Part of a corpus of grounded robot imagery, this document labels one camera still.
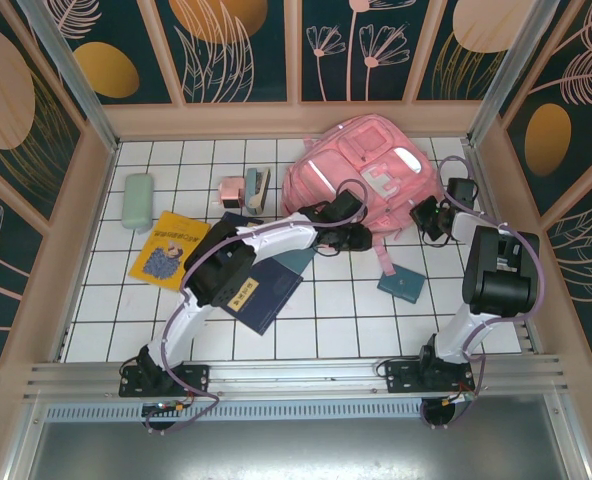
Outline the large teal notebook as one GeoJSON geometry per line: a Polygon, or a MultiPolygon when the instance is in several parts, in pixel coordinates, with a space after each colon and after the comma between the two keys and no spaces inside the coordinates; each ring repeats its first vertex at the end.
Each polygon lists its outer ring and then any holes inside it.
{"type": "Polygon", "coordinates": [[[275,255],[273,259],[295,274],[302,275],[315,255],[316,251],[313,248],[307,248],[303,250],[290,250],[275,255]]]}

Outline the pink student backpack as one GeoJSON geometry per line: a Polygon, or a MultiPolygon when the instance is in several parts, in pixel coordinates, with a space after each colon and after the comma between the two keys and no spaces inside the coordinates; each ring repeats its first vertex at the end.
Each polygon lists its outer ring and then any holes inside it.
{"type": "Polygon", "coordinates": [[[437,171],[426,155],[387,118],[369,114],[336,125],[322,137],[305,142],[305,154],[285,173],[281,211],[335,198],[342,182],[366,200],[363,224],[383,273],[394,265],[383,240],[413,224],[411,210],[427,198],[440,198],[437,171]]]}

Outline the small teal notebook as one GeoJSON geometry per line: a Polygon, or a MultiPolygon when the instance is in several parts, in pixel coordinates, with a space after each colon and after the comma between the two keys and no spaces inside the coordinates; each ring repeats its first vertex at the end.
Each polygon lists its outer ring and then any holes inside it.
{"type": "Polygon", "coordinates": [[[395,298],[416,304],[425,284],[426,277],[399,265],[393,265],[394,273],[382,274],[377,288],[395,298]]]}

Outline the navy book with yellow label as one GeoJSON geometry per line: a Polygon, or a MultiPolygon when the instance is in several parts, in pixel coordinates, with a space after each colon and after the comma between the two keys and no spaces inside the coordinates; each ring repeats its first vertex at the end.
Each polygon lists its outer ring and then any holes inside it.
{"type": "Polygon", "coordinates": [[[223,309],[263,335],[302,282],[302,277],[273,258],[252,267],[250,276],[223,309]]]}

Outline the teal stapler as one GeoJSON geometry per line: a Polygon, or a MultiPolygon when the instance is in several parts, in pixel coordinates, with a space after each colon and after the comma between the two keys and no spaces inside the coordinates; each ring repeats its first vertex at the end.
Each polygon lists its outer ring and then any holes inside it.
{"type": "Polygon", "coordinates": [[[244,205],[250,215],[259,216],[265,209],[265,202],[271,170],[249,168],[245,175],[244,205]]]}

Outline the dark navy notebook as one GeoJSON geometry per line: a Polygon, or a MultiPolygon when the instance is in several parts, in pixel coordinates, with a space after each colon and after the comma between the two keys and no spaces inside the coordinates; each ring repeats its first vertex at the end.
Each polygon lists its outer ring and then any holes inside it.
{"type": "Polygon", "coordinates": [[[255,227],[264,223],[262,219],[248,217],[232,212],[225,212],[221,217],[221,220],[228,222],[234,227],[255,227]]]}

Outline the mint green pencil case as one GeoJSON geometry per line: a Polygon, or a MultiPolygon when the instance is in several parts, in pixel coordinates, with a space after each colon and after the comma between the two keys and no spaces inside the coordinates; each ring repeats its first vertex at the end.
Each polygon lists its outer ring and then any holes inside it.
{"type": "Polygon", "coordinates": [[[126,229],[146,232],[153,225],[154,180],[147,173],[131,174],[125,179],[121,223],[126,229]]]}

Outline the small circuit board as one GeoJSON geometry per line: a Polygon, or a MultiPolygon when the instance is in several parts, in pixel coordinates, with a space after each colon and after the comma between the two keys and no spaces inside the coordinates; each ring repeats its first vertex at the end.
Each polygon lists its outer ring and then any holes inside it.
{"type": "Polygon", "coordinates": [[[448,405],[458,403],[471,403],[476,399],[477,395],[472,391],[457,392],[452,395],[448,395],[440,400],[440,405],[446,407],[448,405]]]}
{"type": "Polygon", "coordinates": [[[145,404],[142,407],[141,415],[143,417],[174,417],[192,405],[189,401],[173,400],[168,402],[157,402],[145,404]]]}

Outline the grey metal panel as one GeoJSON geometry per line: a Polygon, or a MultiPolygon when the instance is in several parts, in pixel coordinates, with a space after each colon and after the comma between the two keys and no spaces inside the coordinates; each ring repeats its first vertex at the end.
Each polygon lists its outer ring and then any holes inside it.
{"type": "Polygon", "coordinates": [[[9,480],[592,480],[552,396],[488,397],[454,424],[419,418],[201,421],[158,436],[136,422],[36,411],[9,480]]]}

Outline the aluminium front rail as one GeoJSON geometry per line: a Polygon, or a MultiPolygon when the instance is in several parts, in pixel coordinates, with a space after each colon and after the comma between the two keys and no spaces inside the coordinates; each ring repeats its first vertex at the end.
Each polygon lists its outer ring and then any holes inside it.
{"type": "MultiPolygon", "coordinates": [[[[387,395],[374,358],[216,361],[208,392],[222,400],[368,398],[387,395]]],[[[43,363],[31,367],[25,400],[117,401],[118,362],[43,363]]],[[[480,380],[483,396],[566,391],[562,363],[554,355],[491,355],[480,380]]]]}

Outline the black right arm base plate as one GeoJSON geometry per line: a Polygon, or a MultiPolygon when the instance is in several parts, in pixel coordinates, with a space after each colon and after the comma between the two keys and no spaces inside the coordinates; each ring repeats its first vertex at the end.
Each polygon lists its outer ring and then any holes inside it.
{"type": "Polygon", "coordinates": [[[441,360],[425,365],[420,360],[393,359],[384,363],[389,393],[456,392],[475,390],[471,365],[441,360]]]}

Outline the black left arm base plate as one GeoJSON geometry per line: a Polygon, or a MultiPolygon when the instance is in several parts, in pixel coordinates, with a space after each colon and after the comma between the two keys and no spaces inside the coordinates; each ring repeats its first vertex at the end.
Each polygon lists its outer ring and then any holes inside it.
{"type": "MultiPolygon", "coordinates": [[[[206,391],[209,382],[207,365],[181,364],[172,372],[185,384],[206,391]]],[[[141,365],[125,366],[121,373],[118,395],[121,398],[180,397],[187,390],[179,385],[169,373],[157,366],[142,368],[141,365]]]]}

